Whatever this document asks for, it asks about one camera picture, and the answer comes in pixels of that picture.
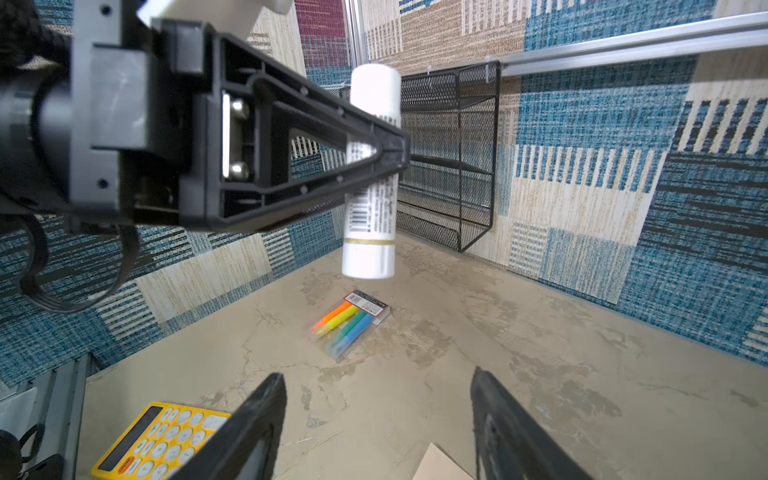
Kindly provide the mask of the white glue stick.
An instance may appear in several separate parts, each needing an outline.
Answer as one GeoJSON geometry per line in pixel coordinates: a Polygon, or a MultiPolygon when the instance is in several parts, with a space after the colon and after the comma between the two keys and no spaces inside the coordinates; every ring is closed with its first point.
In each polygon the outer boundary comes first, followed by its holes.
{"type": "MultiPolygon", "coordinates": [[[[401,126],[401,75],[392,67],[365,64],[351,75],[350,102],[395,127],[401,126]]],[[[395,274],[398,177],[391,176],[346,196],[342,274],[381,280],[395,274]]]]}

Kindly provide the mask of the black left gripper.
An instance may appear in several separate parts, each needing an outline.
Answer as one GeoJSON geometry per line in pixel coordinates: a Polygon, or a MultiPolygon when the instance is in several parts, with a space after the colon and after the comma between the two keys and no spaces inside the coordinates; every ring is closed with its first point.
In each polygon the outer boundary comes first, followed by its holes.
{"type": "Polygon", "coordinates": [[[143,4],[74,3],[68,71],[49,78],[37,106],[38,212],[263,232],[333,208],[409,165],[410,139],[399,128],[207,22],[154,19],[147,27],[137,16],[143,4]],[[295,174],[297,138],[371,150],[295,174]]]}

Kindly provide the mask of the pink envelope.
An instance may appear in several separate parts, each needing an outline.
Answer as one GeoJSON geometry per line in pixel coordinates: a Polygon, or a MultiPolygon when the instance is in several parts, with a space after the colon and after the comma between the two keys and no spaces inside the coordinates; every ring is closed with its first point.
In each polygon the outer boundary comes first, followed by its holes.
{"type": "Polygon", "coordinates": [[[413,480],[473,480],[473,477],[455,463],[436,444],[430,443],[413,480]]]}

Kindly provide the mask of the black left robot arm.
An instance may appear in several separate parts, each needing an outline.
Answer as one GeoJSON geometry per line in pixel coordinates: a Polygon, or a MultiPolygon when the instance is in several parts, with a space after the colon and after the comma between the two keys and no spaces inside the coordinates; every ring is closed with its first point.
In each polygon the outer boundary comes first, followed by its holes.
{"type": "Polygon", "coordinates": [[[269,232],[408,167],[406,132],[250,46],[250,22],[222,23],[239,13],[78,1],[65,36],[33,2],[2,3],[1,230],[29,236],[17,285],[31,303],[69,314],[116,293],[141,225],[269,232]],[[43,289],[42,215],[118,239],[103,293],[43,289]]]}

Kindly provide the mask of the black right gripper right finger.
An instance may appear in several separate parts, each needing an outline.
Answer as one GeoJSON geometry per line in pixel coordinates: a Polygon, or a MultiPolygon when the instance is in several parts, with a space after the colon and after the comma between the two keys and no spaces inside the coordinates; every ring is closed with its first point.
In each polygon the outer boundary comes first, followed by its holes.
{"type": "Polygon", "coordinates": [[[489,371],[474,370],[470,397],[479,479],[588,479],[489,371]]]}

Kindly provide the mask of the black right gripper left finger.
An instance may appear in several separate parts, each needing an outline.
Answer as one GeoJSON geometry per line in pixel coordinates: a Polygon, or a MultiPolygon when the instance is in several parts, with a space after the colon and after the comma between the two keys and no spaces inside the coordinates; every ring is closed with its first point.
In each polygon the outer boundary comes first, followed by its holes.
{"type": "Polygon", "coordinates": [[[174,477],[270,479],[277,461],[286,408],[284,376],[272,373],[174,477]]]}

